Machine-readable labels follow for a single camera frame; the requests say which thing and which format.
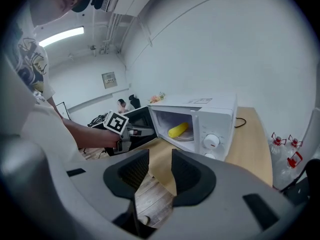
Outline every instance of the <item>black hair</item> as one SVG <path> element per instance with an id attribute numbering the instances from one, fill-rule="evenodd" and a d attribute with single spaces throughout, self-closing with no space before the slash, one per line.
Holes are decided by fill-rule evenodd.
<path id="1" fill-rule="evenodd" d="M 118 102 L 120 102 L 120 104 L 123 104 L 123 103 L 125 103 L 125 101 L 121 98 L 121 99 L 119 99 L 118 100 Z"/>

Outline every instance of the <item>transparent bottle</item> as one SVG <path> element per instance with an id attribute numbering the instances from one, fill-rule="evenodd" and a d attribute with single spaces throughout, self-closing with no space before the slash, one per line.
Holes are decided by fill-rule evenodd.
<path id="1" fill-rule="evenodd" d="M 269 144 L 271 162 L 272 162 L 272 171 L 276 167 L 277 162 L 282 158 L 284 145 L 287 143 L 287 139 L 281 139 L 279 136 L 276 137 L 275 133 L 272 134 L 271 138 L 273 141 Z"/>
<path id="2" fill-rule="evenodd" d="M 302 146 L 303 141 L 298 141 L 296 138 L 292 138 L 291 135 L 289 135 L 288 141 L 286 143 L 285 151 L 283 152 L 286 156 L 286 158 L 292 158 L 293 155 L 298 151 L 298 148 Z"/>
<path id="3" fill-rule="evenodd" d="M 283 190 L 288 186 L 298 176 L 295 168 L 302 160 L 303 158 L 300 153 L 295 152 L 291 158 L 287 158 L 287 164 L 285 167 L 282 169 L 277 167 L 276 173 L 273 176 L 273 187 L 278 190 Z"/>

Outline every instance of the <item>wooden table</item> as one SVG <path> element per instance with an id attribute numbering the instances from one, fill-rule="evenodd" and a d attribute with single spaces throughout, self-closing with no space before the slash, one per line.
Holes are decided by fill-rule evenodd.
<path id="1" fill-rule="evenodd" d="M 238 107 L 237 117 L 246 119 L 246 125 L 236 128 L 226 162 L 243 167 L 272 187 L 272 164 L 267 137 L 256 110 Z M 171 172 L 174 145 L 157 138 L 141 147 L 149 149 L 149 174 L 154 176 L 171 194 L 177 195 L 176 183 Z"/>

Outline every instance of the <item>wooden floor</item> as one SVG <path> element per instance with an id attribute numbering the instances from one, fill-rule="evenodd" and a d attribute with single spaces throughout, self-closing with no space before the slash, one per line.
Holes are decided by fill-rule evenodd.
<path id="1" fill-rule="evenodd" d="M 107 158 L 109 155 L 104 148 L 87 148 L 80 150 L 86 160 Z M 172 212 L 173 195 L 170 194 L 155 178 L 146 174 L 139 189 L 135 193 L 135 207 L 138 219 L 143 216 L 150 217 L 148 226 L 160 228 Z"/>

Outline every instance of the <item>yellow object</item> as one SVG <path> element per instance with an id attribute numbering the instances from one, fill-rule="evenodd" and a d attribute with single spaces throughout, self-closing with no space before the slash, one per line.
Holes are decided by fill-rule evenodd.
<path id="1" fill-rule="evenodd" d="M 168 131 L 168 135 L 170 138 L 176 138 L 183 134 L 189 127 L 189 124 L 187 122 L 183 122 L 182 124 L 179 124 L 178 126 L 170 129 Z"/>

